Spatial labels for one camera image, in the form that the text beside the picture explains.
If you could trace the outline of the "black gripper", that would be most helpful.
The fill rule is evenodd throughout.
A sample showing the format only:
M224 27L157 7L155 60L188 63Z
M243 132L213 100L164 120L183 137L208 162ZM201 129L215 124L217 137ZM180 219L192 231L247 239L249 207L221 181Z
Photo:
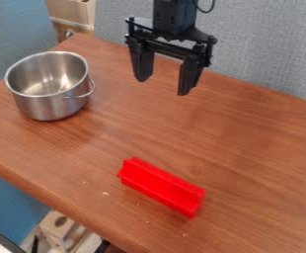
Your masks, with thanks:
M197 0L152 0L152 17L131 16L125 22L127 45L135 77L145 82L153 74L153 54L183 60L179 67L177 95L184 96L196 86L203 67L211 64L212 47L217 40L196 28L196 14L208 14Z

